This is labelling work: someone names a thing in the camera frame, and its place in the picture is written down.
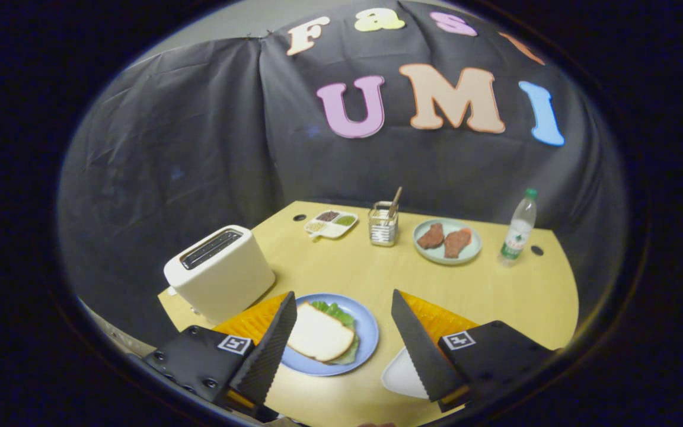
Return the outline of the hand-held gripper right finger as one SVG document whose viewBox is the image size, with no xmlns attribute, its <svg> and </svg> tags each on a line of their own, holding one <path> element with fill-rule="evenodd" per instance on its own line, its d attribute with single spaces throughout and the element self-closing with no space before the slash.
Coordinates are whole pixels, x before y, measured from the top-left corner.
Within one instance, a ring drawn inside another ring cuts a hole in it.
<svg viewBox="0 0 683 427">
<path fill-rule="evenodd" d="M 555 355 L 503 321 L 477 324 L 398 289 L 391 316 L 427 398 L 443 412 L 495 403 Z"/>
</svg>

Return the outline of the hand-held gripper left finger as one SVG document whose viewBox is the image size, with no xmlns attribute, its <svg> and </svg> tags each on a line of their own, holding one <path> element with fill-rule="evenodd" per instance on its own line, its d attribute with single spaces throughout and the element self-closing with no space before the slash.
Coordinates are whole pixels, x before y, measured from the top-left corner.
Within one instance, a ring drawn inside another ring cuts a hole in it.
<svg viewBox="0 0 683 427">
<path fill-rule="evenodd" d="M 192 325 L 143 357 L 185 394 L 241 413 L 260 413 L 296 322 L 292 291 L 215 328 Z"/>
</svg>

